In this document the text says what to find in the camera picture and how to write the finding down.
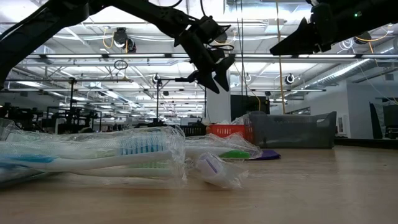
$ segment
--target wooden table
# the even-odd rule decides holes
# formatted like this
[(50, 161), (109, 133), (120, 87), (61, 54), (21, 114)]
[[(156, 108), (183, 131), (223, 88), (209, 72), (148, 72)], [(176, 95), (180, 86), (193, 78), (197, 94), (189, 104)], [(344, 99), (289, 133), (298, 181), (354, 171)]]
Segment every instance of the wooden table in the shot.
[(0, 223), (398, 223), (398, 151), (277, 151), (242, 190), (56, 175), (0, 191)]

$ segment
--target table surface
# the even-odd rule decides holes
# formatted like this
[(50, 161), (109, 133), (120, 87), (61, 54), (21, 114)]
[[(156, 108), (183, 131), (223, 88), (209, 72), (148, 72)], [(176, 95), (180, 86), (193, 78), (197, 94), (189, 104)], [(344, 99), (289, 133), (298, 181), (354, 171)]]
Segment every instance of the table surface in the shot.
[(398, 151), (281, 149), (242, 190), (60, 174), (0, 191), (0, 223), (397, 223)]

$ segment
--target ceiling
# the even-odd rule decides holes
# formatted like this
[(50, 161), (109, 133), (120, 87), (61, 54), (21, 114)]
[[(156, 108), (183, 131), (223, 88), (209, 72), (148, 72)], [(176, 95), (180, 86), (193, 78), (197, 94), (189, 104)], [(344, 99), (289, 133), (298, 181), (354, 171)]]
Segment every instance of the ceiling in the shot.
[[(9, 28), (12, 23), (18, 22), (29, 14), (34, 12), (45, 1), (38, 0), (2, 0), (0, 8), (0, 32)], [(150, 0), (150, 2), (159, 6), (170, 6), (177, 2), (177, 0)], [(240, 10), (240, 5), (237, 5), (236, 10), (233, 1), (215, 1), (203, 0), (203, 7), (207, 15), (212, 15), (216, 21), (231, 24), (231, 28), (227, 31), (229, 43), (234, 46), (231, 53), (241, 53), (242, 49), (239, 43), (243, 43), (243, 52), (245, 54), (269, 54), (269, 49), (278, 43), (276, 17), (277, 10), (273, 1), (256, 1), (245, 0), (242, 4), (243, 11)], [(184, 0), (176, 9), (183, 11), (193, 17), (201, 17), (202, 11), (199, 0)], [(305, 0), (281, 0), (279, 1), (279, 17), (281, 21), (281, 36), (286, 37), (294, 32), (299, 22), (303, 17), (309, 18), (310, 5)], [(237, 18), (243, 18), (243, 28), (239, 24), (239, 33), (243, 32), (243, 40), (239, 41)], [(154, 53), (173, 53), (184, 54), (181, 46), (174, 47), (172, 39), (165, 36), (163, 33), (153, 26), (148, 24), (140, 18), (132, 16), (115, 7), (108, 7), (101, 12), (90, 16), (85, 22), (70, 27), (69, 29), (61, 30), (57, 35), (48, 40), (43, 48), (38, 49), (36, 53), (55, 53), (55, 54), (111, 54), (124, 53), (120, 48), (113, 45), (110, 48), (104, 46), (111, 45), (112, 33), (117, 27), (126, 27), (127, 33), (134, 40), (137, 46), (137, 53), (154, 54)], [(374, 50), (377, 51), (378, 45), (385, 41), (391, 40), (398, 32), (397, 26), (384, 26), (372, 30), (370, 33), (373, 38), (385, 36), (387, 30), (389, 34), (378, 42), (373, 43)], [(369, 45), (357, 45), (352, 43), (352, 40), (347, 40), (345, 43), (336, 44), (327, 52), (328, 54), (352, 54), (369, 52)], [(34, 78), (42, 78), (43, 75), (51, 74), (51, 78), (70, 78), (76, 77), (79, 79), (90, 78), (102, 80), (104, 78), (122, 79), (127, 77), (131, 82), (112, 82), (102, 83), (103, 88), (108, 89), (122, 89), (122, 88), (154, 88), (152, 78), (154, 74), (160, 75), (162, 78), (186, 77), (194, 71), (192, 64), (187, 59), (172, 60), (169, 58), (158, 59), (130, 59), (128, 60), (129, 67), (126, 70), (113, 70), (111, 65), (113, 61), (106, 64), (104, 61), (92, 60), (92, 66), (80, 67), (43, 67), (43, 66), (27, 66), (23, 62), (19, 66), (31, 71), (34, 75), (40, 75)], [(68, 60), (56, 59), (55, 62), (68, 62)], [(329, 60), (322, 62), (309, 63), (291, 63), (282, 61), (282, 76), (293, 74), (300, 77), (295, 86), (300, 86), (305, 82), (309, 82), (319, 74), (335, 67), (337, 64)], [(250, 76), (247, 77), (248, 85), (251, 88), (279, 88), (279, 64), (272, 62), (246, 62), (244, 60), (245, 72)], [(239, 75), (242, 70), (242, 63), (236, 62), (235, 66), (230, 68), (232, 75)], [(69, 88), (68, 83), (52, 83), (53, 85), (63, 86)], [(80, 84), (80, 88), (88, 88), (87, 83)], [(167, 88), (198, 88), (195, 83), (175, 83), (170, 82)], [(125, 97), (130, 101), (137, 99), (147, 100), (152, 102), (148, 94), (138, 92), (119, 92), (119, 96)], [(92, 95), (91, 99), (97, 99), (97, 93), (89, 93)], [(185, 91), (185, 92), (170, 92), (169, 98), (204, 98), (203, 91)]]

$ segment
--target red basket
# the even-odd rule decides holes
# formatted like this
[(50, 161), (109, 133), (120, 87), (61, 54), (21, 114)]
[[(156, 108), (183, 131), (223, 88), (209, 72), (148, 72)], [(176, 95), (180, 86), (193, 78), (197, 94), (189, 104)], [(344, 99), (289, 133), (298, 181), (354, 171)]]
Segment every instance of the red basket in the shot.
[(215, 134), (218, 137), (225, 138), (234, 133), (242, 133), (243, 138), (252, 141), (252, 134), (247, 132), (244, 125), (224, 125), (224, 124), (212, 124), (210, 127), (210, 133)]

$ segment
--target gray plastic bin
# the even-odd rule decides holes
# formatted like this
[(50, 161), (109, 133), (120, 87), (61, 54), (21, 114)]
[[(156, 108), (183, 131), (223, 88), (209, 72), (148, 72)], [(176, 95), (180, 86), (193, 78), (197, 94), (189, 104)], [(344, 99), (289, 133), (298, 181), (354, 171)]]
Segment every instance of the gray plastic bin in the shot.
[(266, 115), (256, 111), (245, 120), (252, 142), (262, 148), (332, 148), (337, 112), (308, 115)]

